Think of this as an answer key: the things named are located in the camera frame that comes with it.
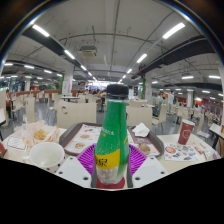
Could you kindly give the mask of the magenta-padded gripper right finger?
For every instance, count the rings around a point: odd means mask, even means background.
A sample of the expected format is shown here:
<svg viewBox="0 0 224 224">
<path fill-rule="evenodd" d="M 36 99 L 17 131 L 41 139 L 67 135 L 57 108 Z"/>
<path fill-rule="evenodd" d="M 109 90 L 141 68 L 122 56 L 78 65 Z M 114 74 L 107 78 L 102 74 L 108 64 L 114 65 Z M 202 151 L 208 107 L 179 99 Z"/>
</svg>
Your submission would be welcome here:
<svg viewBox="0 0 224 224">
<path fill-rule="evenodd" d="M 129 146 L 127 186 L 140 188 L 168 175 L 155 156 L 147 157 L 135 146 Z"/>
</svg>

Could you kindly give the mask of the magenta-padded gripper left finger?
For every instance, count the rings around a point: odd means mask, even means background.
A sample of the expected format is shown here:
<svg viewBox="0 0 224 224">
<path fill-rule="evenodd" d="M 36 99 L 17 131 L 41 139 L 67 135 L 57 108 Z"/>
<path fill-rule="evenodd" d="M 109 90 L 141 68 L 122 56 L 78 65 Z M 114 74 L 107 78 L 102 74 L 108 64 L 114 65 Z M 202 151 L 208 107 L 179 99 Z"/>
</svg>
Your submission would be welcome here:
<svg viewBox="0 0 224 224">
<path fill-rule="evenodd" d="M 97 183 L 94 158 L 95 144 L 78 156 L 69 156 L 56 175 L 84 188 L 94 188 Z"/>
</svg>

